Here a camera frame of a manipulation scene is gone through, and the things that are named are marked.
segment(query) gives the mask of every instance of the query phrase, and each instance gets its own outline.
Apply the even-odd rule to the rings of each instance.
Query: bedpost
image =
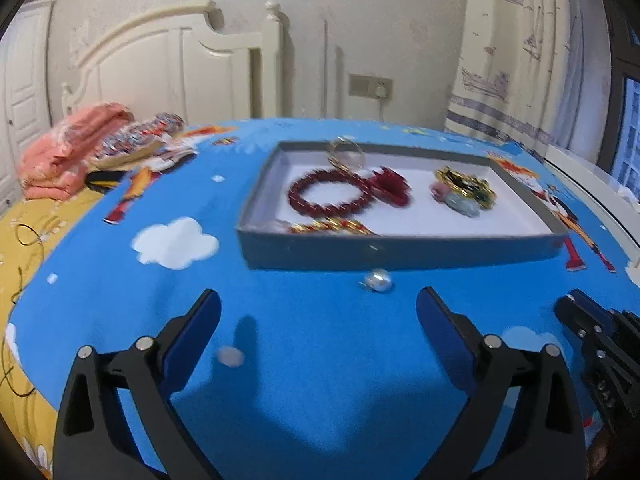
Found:
[[[262,116],[282,115],[282,22],[280,5],[267,2],[262,24]]]
[[[66,81],[62,83],[62,116],[67,117],[71,115],[72,109],[68,105],[69,97],[71,96],[71,86]]]

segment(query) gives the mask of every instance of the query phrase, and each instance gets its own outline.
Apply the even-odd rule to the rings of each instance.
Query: white wooden headboard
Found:
[[[78,89],[63,83],[64,115],[115,101],[139,120],[158,112],[189,124],[280,116],[280,6],[267,2],[260,32],[228,35],[211,27],[215,8],[210,0],[162,7],[105,34],[76,63]],[[260,52],[260,61],[251,51]]]

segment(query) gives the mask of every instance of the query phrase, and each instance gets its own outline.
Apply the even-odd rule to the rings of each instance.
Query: beige wallpaper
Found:
[[[132,15],[180,1],[186,0],[57,0],[49,38],[52,119],[62,117],[60,85],[67,81],[76,88],[71,65],[88,45]],[[213,1],[222,11],[213,17],[216,28],[246,32],[258,28],[267,0]],[[276,1],[288,25],[287,115],[316,118],[326,108],[327,117],[377,119],[376,101],[346,94],[347,74],[363,73],[394,80],[392,99],[382,110],[385,121],[443,127],[466,0]]]

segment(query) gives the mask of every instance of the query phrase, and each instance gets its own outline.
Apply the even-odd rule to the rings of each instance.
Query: blue bedsheet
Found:
[[[184,314],[204,288],[222,298],[222,320],[188,386],[173,404],[225,479],[412,479],[465,402],[439,367],[415,314],[433,286],[481,333],[538,350],[556,342],[575,371],[580,359],[552,307],[581,288],[607,308],[637,308],[640,290],[611,234],[538,161],[515,145],[500,148],[456,135],[374,122],[267,120],[234,123],[232,145],[198,146],[200,155],[163,176],[123,222],[103,218],[127,183],[108,194],[61,241],[22,295],[11,318],[22,366],[57,409],[76,351],[128,348]],[[234,231],[261,165],[279,140],[353,136],[462,153],[500,153],[552,184],[617,273],[575,234],[587,268],[568,272],[564,248],[552,260],[472,269],[393,272],[395,289],[364,291],[361,272],[249,270]],[[215,256],[183,270],[142,264],[132,240],[153,224],[195,219],[219,240]],[[50,284],[47,276],[58,280]],[[216,359],[235,346],[244,365]],[[161,468],[124,405],[143,457]],[[592,408],[583,398],[586,413]],[[488,450],[490,459],[495,447]]]

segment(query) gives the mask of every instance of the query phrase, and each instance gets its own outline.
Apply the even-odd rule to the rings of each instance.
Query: red beaded bracelet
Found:
[[[360,189],[361,194],[356,200],[338,205],[311,204],[302,198],[302,193],[307,187],[318,182],[346,182]],[[374,199],[373,186],[368,180],[343,170],[316,170],[309,173],[293,183],[287,196],[293,209],[311,218],[345,218],[361,211]]]

